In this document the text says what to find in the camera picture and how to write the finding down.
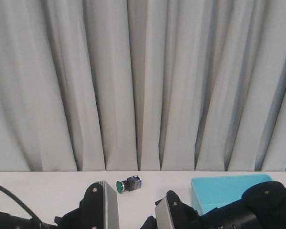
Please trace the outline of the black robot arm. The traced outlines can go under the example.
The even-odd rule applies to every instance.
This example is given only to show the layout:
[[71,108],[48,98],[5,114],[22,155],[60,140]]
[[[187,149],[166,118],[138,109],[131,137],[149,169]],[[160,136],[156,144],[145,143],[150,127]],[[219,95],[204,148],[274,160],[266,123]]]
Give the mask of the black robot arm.
[[286,229],[286,187],[277,181],[247,189],[240,200],[197,216],[198,229]]
[[58,225],[47,224],[44,222],[35,222],[33,219],[25,219],[12,216],[0,211],[0,229],[81,229],[81,220],[75,217],[65,215],[58,219]]

